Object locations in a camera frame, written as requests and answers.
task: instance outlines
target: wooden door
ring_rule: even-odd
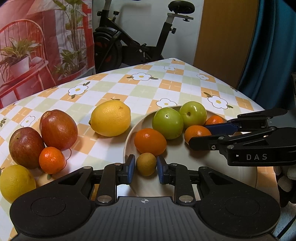
[[[258,0],[204,0],[194,66],[236,87],[248,57]]]

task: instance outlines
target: orange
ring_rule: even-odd
[[[184,133],[185,142],[188,144],[192,137],[210,136],[211,132],[204,126],[190,126]]]
[[[210,118],[207,119],[205,125],[213,125],[213,124],[220,124],[224,123],[224,120],[221,116],[212,115]]]
[[[45,173],[56,174],[65,167],[65,156],[55,147],[46,147],[40,153],[39,165]]]
[[[142,154],[149,152],[155,157],[161,155],[166,149],[164,136],[151,128],[145,128],[137,132],[135,136],[135,147]]]

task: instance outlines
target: yellow fruit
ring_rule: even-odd
[[[8,202],[12,203],[19,196],[35,188],[35,179],[27,168],[21,165],[12,165],[2,170],[0,191]]]
[[[108,100],[93,110],[89,124],[102,136],[118,136],[129,128],[131,110],[120,100]]]
[[[141,154],[136,161],[138,172],[145,177],[152,175],[156,170],[156,158],[151,153]]]

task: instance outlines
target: table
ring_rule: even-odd
[[[123,162],[127,134],[102,137],[94,133],[88,122],[94,108],[110,99],[119,99],[131,109],[131,125],[144,115],[162,107],[197,101],[229,120],[237,115],[263,110],[251,99],[221,80],[175,58],[116,69],[68,82],[42,91],[0,110],[0,165],[15,164],[8,143],[14,131],[31,126],[39,131],[39,120],[47,110],[60,109],[77,123],[78,139],[71,150],[64,151],[66,167],[50,176],[32,170],[37,185],[44,185],[83,166],[103,169]],[[257,189],[279,200],[272,167],[259,167]],[[129,186],[119,186],[118,194],[131,193]],[[9,218],[10,204],[0,194],[0,241],[16,232]]]

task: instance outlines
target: white flower pot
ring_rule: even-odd
[[[14,78],[17,78],[25,72],[29,71],[29,57],[26,57],[20,62],[17,62],[16,64],[10,66],[9,71]]]

